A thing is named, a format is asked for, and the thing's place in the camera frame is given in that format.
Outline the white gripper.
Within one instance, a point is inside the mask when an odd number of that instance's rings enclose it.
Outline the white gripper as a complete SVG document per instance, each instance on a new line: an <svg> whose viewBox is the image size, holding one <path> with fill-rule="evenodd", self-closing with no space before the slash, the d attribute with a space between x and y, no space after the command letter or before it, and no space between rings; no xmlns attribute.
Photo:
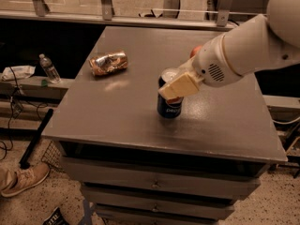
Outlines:
<svg viewBox="0 0 300 225"><path fill-rule="evenodd" d="M236 83L242 79L226 60L222 34L206 42L195 54L180 65L178 76L166 82L158 89L159 94L166 100L182 98L199 92L201 77L206 85L221 87Z"/></svg>

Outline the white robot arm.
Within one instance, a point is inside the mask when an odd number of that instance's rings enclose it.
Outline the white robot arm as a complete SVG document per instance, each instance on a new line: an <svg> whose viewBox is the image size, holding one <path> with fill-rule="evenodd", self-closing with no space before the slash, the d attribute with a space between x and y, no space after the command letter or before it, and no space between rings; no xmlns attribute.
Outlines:
<svg viewBox="0 0 300 225"><path fill-rule="evenodd" d="M269 0L267 11L206 42L158 93L175 99L205 84L221 87L261 70L300 62L300 0Z"/></svg>

